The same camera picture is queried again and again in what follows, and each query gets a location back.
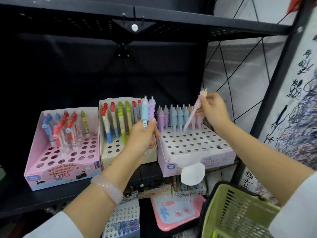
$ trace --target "pink bracelet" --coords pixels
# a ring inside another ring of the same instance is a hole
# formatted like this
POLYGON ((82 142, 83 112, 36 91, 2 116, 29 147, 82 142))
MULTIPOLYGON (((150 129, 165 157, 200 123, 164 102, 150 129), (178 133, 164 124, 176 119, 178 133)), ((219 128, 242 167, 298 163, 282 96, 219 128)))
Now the pink bracelet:
POLYGON ((91 179, 90 183, 100 186, 117 205, 121 203, 123 194, 120 189, 105 176, 96 175, 91 179))

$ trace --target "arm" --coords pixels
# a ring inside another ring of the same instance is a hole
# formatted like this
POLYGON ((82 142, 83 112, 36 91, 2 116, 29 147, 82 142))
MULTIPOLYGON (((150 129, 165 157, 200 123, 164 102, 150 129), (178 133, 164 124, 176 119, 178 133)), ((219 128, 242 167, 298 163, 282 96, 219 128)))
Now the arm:
MULTIPOLYGON (((155 119, 149 122, 146 130, 143 129, 142 120, 137 122, 125 148, 102 172, 101 175, 106 176, 121 192, 142 163, 145 151, 154 148, 156 139, 152 134, 159 136, 155 127, 155 119)), ((85 238, 99 238, 115 206, 113 200, 99 186, 90 184, 63 212, 85 238)))
POLYGON ((218 93, 201 98, 197 112, 207 117, 215 131, 228 142, 256 178, 284 205, 314 171, 261 143, 231 122, 218 93))

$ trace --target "green basket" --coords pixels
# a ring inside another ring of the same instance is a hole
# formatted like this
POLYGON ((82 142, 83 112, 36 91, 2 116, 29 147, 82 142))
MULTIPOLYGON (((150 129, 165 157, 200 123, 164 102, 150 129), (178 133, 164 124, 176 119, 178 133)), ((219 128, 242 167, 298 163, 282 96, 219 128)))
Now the green basket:
POLYGON ((258 194, 218 182, 202 209, 201 238, 269 238, 267 230, 280 208, 258 194))

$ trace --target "white sleeve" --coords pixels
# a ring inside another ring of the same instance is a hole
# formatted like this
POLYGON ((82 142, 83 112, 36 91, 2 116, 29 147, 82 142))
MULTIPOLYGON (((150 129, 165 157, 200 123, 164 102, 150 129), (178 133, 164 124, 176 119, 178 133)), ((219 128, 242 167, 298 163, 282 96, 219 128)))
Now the white sleeve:
POLYGON ((274 238, 317 237, 317 172, 299 186, 268 230, 274 238))
POLYGON ((24 238, 84 238, 64 212, 59 212, 24 238))

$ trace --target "hand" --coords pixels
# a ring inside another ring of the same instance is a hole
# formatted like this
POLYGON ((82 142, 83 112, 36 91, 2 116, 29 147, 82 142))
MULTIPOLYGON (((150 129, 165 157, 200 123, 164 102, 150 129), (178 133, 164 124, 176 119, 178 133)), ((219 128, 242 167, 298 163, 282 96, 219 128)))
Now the hand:
POLYGON ((206 117, 208 122, 219 133, 224 125, 230 122, 226 104, 218 93, 208 94, 206 97, 199 97, 201 108, 196 111, 196 114, 206 117))
POLYGON ((132 127, 128 142, 122 152, 129 159, 134 159, 138 166, 142 164, 145 152, 155 147, 155 136, 160 136, 160 132, 156 129, 156 124, 157 122, 153 118, 148 122, 146 130, 143 128, 142 120, 136 122, 132 127))

